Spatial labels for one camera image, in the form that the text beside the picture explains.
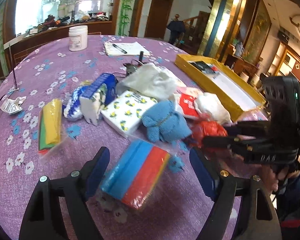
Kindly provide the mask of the person's right hand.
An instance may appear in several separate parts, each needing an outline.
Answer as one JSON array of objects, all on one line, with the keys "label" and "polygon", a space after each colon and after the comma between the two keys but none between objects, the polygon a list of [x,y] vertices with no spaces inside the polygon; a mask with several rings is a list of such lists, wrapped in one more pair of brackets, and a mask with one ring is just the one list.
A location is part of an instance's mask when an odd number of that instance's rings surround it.
[{"label": "person's right hand", "polygon": [[278,190],[279,180],[269,165],[261,166],[260,178],[262,179],[269,195]]}]

